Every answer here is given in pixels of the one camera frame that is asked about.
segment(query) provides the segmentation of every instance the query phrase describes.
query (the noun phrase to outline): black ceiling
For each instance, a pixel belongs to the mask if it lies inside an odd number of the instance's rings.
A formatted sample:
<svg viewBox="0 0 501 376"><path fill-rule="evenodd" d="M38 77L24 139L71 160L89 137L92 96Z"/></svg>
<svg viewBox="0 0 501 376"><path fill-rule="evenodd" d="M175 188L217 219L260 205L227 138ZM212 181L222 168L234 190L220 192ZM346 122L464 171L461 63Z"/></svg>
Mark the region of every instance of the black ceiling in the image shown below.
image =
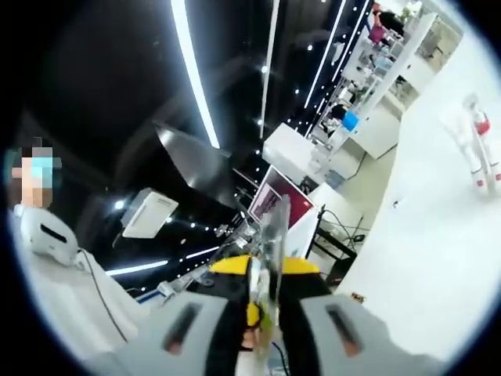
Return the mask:
<svg viewBox="0 0 501 376"><path fill-rule="evenodd" d="M31 135L50 140L63 160L63 171L83 188L54 199L56 214L73 218L79 241L92 249L103 267L175 259L193 250L221 243L204 227L229 224L235 210L192 190L161 146L152 120L208 142L179 48L171 2L168 0L96 0L65 2L50 9L50 20L38 20L29 40L37 46L28 64L24 117ZM303 110L319 67L341 0L280 2L271 66L265 136L287 118L312 121L315 111ZM336 38L351 33L365 4L348 0ZM260 181L267 164L261 155L257 119L261 109L262 73L268 47L271 0L186 0L193 48L207 105L222 148L232 166ZM313 44L313 50L307 46ZM312 97L325 95L330 60ZM22 127L28 127L21 121ZM254 188L234 176L236 190ZM178 221L165 226L151 241L116 243L120 226L110 206L151 187L179 202ZM71 201L88 204L73 209ZM249 197L243 199L249 204ZM191 229L189 221L203 226ZM181 239L187 239L180 245ZM154 285L184 270L168 268L130 284Z"/></svg>

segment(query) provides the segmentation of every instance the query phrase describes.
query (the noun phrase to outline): white wall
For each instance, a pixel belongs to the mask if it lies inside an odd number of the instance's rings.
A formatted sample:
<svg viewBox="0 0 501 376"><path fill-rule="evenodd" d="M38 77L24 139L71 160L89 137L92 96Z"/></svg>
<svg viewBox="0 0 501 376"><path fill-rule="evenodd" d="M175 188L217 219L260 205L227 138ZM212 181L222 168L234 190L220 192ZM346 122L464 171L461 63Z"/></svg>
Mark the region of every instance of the white wall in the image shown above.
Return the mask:
<svg viewBox="0 0 501 376"><path fill-rule="evenodd" d="M402 14L402 10L409 2L408 0L376 0L383 9L390 9L397 16Z"/></svg>
<svg viewBox="0 0 501 376"><path fill-rule="evenodd" d="M472 90L501 127L499 69L467 30L404 114L373 230L336 291L366 296L364 306L387 323L396 344L441 360L458 356L477 337L501 285L501 198L476 196L460 152L437 122L444 107Z"/></svg>

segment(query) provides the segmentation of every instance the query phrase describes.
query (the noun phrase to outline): blue object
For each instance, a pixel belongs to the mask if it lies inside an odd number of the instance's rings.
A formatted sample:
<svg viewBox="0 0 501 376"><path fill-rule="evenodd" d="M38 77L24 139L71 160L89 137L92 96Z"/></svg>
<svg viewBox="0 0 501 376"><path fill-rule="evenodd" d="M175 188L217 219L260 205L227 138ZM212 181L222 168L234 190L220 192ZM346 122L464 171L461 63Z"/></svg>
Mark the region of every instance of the blue object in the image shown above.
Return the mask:
<svg viewBox="0 0 501 376"><path fill-rule="evenodd" d="M346 113L343 121L341 122L341 124L350 132L353 131L353 129L355 129L358 123L359 123L359 118L357 117L357 115L353 114L350 111Z"/></svg>
<svg viewBox="0 0 501 376"><path fill-rule="evenodd" d="M31 174L41 179L42 187L52 188L52 157L32 157Z"/></svg>

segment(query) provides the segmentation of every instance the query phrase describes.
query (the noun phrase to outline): wire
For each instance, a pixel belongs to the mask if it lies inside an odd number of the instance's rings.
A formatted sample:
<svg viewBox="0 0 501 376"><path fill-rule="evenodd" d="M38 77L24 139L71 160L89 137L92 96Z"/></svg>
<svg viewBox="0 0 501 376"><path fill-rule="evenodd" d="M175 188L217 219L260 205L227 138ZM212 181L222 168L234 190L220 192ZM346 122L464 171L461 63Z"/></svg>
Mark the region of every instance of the wire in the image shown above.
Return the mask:
<svg viewBox="0 0 501 376"><path fill-rule="evenodd" d="M348 232L348 230L346 230L346 226L343 225L341 223L341 220L339 220L339 217L336 215L336 213L334 213L333 211L331 210L328 210L328 209L325 209L326 212L329 212L330 214L332 214L334 217L336 217L336 220L339 222L339 225L343 228L343 230L345 231L346 235L348 235L348 239L350 240L350 244L351 244L351 250L353 252L355 252L355 244L353 243L353 239L351 238L351 235L350 233Z"/></svg>
<svg viewBox="0 0 501 376"><path fill-rule="evenodd" d="M285 375L290 376L289 370L287 369L287 365L285 363L285 356L283 356L282 349L275 342L272 342L272 345L274 345L276 347L276 349L279 350L280 358L282 358L283 371L285 372Z"/></svg>
<svg viewBox="0 0 501 376"><path fill-rule="evenodd" d="M113 315L111 314L110 309L108 308L108 305L104 301L103 295L101 294L101 290L99 289L99 285L97 284L96 276L94 275L94 270L92 269L91 262L88 260L87 252L85 251L85 249L81 249L80 251L84 254L84 257L87 260L88 267L91 270L92 279L94 280L94 285L96 286L97 293L99 294L99 297L101 298L101 302L103 302L104 308L108 312L108 316L110 317L111 321L113 322L113 325L117 328L117 331L118 331L118 333L120 333L120 336L124 339L124 341L128 342L127 338L124 336L124 333L122 333L122 331L120 330L120 328L117 325L117 322L113 318Z"/></svg>
<svg viewBox="0 0 501 376"><path fill-rule="evenodd" d="M322 219L323 222L327 222L329 223L330 225L335 225L335 226L343 226L343 225L340 225L339 223L335 223L335 222L331 222L331 221L327 221L326 219ZM365 229L363 227L360 227L360 226L346 226L344 225L344 227L346 227L347 229L355 229L355 232L356 230L361 230L361 231L370 231L370 229Z"/></svg>

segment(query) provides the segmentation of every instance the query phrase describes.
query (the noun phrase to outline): gray panel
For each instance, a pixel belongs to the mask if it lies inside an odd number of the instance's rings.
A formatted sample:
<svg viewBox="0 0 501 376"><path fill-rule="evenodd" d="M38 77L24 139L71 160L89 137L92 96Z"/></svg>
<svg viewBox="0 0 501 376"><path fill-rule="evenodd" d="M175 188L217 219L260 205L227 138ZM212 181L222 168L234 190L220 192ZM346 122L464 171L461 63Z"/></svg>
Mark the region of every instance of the gray panel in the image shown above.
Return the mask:
<svg viewBox="0 0 501 376"><path fill-rule="evenodd" d="M155 122L155 128L186 184L229 208L235 208L229 154L158 122Z"/></svg>
<svg viewBox="0 0 501 376"><path fill-rule="evenodd" d="M184 291L153 312L140 327L138 337L116 353L97 356L86 367L94 374L165 376L205 374L214 330L227 299ZM182 342L178 355L164 350L166 337L173 331L188 305L200 307Z"/></svg>
<svg viewBox="0 0 501 376"><path fill-rule="evenodd" d="M307 298L301 301L312 329L323 376L401 376L440 374L442 365L429 356L412 356L389 338L386 324L345 295ZM359 353L348 356L330 312L336 312L355 339Z"/></svg>

